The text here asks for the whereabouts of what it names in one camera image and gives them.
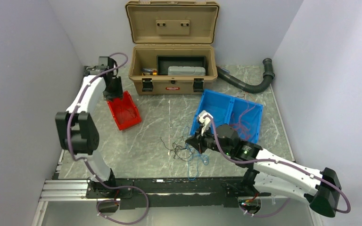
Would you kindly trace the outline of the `blue two-compartment plastic bin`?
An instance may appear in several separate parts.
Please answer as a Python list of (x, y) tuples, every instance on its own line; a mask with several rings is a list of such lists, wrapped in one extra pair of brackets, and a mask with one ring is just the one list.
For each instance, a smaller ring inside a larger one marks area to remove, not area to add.
[(263, 105), (206, 89), (201, 97), (189, 134), (199, 127), (197, 116), (209, 112), (216, 126), (230, 125), (246, 141), (258, 143)]

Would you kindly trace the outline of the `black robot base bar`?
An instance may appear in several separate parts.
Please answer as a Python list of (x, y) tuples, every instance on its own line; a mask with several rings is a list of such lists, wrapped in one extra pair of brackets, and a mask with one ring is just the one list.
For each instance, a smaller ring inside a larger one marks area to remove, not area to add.
[(259, 192), (243, 177), (117, 178), (121, 189), (108, 190), (87, 181), (87, 199), (117, 199), (121, 210), (153, 207), (223, 206), (236, 208), (237, 199), (251, 199)]

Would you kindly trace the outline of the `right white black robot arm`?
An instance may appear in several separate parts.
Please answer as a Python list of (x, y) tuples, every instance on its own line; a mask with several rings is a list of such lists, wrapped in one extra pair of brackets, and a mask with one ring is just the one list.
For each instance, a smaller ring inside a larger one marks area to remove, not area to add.
[[(314, 212), (329, 218), (351, 209), (342, 192), (336, 172), (330, 168), (311, 169), (285, 160), (261, 146), (243, 140), (227, 124), (215, 129), (201, 126), (186, 143), (200, 153), (210, 149), (247, 171), (241, 181), (246, 195), (270, 193), (307, 204)], [(338, 208), (339, 199), (346, 202), (345, 211)]]

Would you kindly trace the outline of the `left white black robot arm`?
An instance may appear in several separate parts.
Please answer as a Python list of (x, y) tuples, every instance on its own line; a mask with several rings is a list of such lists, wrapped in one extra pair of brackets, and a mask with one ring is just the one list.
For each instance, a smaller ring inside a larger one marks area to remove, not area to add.
[(73, 161), (82, 161), (90, 172), (89, 185), (102, 196), (112, 197), (117, 190), (115, 176), (97, 150), (99, 132), (91, 114), (102, 97), (113, 101), (123, 97), (120, 65), (112, 56), (99, 57), (98, 64), (85, 67), (81, 88), (64, 111), (55, 116), (58, 138), (62, 149), (67, 150)]

